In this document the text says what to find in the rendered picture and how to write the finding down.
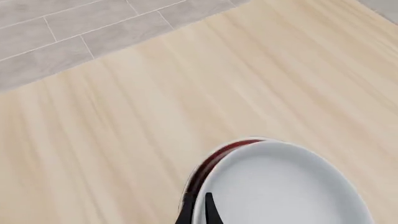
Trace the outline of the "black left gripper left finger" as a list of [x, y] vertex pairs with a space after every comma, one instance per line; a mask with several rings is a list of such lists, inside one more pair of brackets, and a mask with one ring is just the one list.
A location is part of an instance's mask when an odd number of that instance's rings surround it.
[[194, 204], [195, 199], [193, 194], [185, 194], [175, 224], [192, 224]]

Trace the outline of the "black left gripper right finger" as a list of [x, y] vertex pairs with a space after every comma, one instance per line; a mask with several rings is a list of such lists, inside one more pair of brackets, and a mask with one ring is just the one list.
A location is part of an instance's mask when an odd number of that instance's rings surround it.
[[207, 192], [205, 195], [205, 217], [206, 224], [223, 224], [217, 211], [213, 195], [210, 192]]

